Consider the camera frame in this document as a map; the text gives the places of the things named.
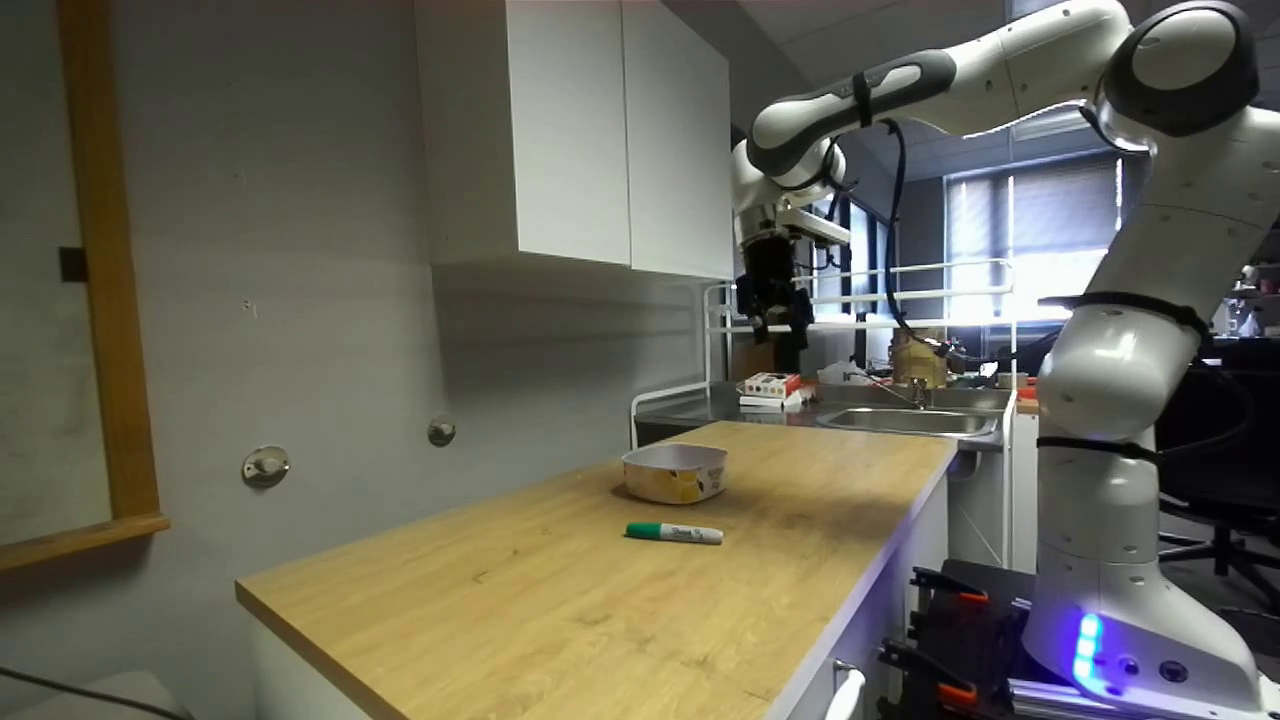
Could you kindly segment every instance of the cabinet door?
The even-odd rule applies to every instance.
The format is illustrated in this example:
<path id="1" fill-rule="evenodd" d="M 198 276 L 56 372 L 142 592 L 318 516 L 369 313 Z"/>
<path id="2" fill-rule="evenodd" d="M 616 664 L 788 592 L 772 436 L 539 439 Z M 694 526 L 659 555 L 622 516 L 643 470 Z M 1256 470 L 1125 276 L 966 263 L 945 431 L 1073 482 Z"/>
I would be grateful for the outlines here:
<path id="1" fill-rule="evenodd" d="M 629 263 L 622 5 L 508 0 L 522 254 Z"/>
<path id="2" fill-rule="evenodd" d="M 732 274 L 730 66 L 659 0 L 625 5 L 632 268 Z"/>

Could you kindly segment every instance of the gray wall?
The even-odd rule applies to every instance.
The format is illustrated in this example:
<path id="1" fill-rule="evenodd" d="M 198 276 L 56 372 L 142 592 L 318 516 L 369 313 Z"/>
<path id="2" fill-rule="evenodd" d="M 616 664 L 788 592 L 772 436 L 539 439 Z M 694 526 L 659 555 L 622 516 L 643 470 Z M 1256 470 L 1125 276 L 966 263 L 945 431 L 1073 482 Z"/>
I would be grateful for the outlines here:
<path id="1" fill-rule="evenodd" d="M 407 0 L 115 0 L 115 41 L 172 532 L 3 575 L 0 664 L 153 670 L 242 720 L 238 575 L 625 454 L 629 396 L 702 372 L 694 287 L 429 268 Z M 255 446 L 294 454 L 273 492 Z"/>

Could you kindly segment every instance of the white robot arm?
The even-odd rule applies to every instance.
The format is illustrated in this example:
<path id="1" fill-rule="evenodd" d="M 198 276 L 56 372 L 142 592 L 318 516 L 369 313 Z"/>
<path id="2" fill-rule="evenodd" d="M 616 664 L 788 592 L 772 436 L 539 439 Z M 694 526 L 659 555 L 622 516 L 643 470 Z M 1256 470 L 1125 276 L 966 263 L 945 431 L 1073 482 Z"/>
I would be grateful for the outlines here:
<path id="1" fill-rule="evenodd" d="M 957 49 L 782 99 L 738 147 L 741 212 L 834 186 L 834 139 L 875 120 L 978 136 L 1081 108 L 1148 152 L 1142 205 L 1041 376 L 1041 563 L 1024 650 L 1084 696 L 1142 716 L 1269 716 L 1275 684 L 1243 641 L 1159 575 L 1154 425 L 1194 368 L 1206 317 L 1280 217 L 1280 118 L 1243 18 L 1176 5 L 1127 23 L 1121 0 L 1063 0 Z"/>

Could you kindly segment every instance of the upper cabinet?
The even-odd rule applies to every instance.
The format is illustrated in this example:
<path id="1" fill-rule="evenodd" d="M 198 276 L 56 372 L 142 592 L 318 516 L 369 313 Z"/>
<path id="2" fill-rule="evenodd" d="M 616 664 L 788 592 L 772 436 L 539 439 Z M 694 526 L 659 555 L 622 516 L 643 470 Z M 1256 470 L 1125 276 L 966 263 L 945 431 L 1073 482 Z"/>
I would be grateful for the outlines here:
<path id="1" fill-rule="evenodd" d="M 659 0 L 420 0 L 432 260 L 732 274 L 730 66 Z"/>

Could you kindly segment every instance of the green marker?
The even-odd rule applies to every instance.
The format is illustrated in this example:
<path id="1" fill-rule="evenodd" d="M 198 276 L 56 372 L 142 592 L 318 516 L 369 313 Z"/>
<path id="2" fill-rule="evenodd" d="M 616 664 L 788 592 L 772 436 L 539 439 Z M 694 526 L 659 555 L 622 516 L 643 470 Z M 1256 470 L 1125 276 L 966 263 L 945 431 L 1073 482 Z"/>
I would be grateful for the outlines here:
<path id="1" fill-rule="evenodd" d="M 659 522 L 632 522 L 629 526 L 632 542 L 677 542 L 677 545 L 724 545 L 720 527 L 702 527 L 702 526 L 659 526 Z"/>

